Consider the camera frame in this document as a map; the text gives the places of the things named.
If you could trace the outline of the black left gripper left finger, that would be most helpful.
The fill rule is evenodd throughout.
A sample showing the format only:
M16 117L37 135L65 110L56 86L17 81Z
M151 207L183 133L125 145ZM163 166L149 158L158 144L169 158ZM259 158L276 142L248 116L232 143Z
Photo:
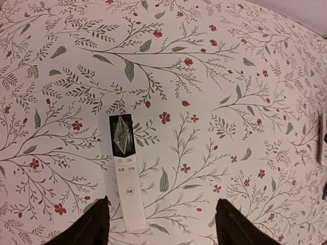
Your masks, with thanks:
M48 245L108 244L110 215L108 197L99 199L68 229L47 242Z

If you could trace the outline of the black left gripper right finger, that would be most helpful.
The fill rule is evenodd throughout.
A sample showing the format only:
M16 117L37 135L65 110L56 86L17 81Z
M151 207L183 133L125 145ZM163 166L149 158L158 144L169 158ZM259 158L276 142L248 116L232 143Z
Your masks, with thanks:
M218 244L276 244L227 199L218 200L215 222Z

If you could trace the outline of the small white remote control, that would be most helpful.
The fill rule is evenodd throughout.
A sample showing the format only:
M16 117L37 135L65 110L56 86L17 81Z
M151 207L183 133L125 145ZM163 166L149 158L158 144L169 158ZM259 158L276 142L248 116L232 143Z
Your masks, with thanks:
M319 139L319 163L326 167L326 113L320 117Z

